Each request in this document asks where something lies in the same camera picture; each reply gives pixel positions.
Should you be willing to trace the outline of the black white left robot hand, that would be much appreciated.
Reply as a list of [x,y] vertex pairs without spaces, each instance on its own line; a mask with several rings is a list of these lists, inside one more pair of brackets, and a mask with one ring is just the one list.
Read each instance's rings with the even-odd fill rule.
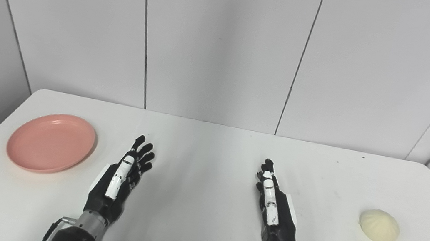
[[109,165],[89,191],[83,211],[98,213],[106,226],[119,219],[131,191],[153,167],[153,144],[140,135],[118,163]]

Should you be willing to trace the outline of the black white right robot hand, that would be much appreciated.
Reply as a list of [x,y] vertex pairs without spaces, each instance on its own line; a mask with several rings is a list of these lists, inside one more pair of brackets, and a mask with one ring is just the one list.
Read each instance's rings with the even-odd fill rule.
[[274,163],[266,159],[256,174],[259,192],[259,208],[262,214],[262,241],[296,241],[296,226],[293,221],[287,195],[280,190],[274,172]]

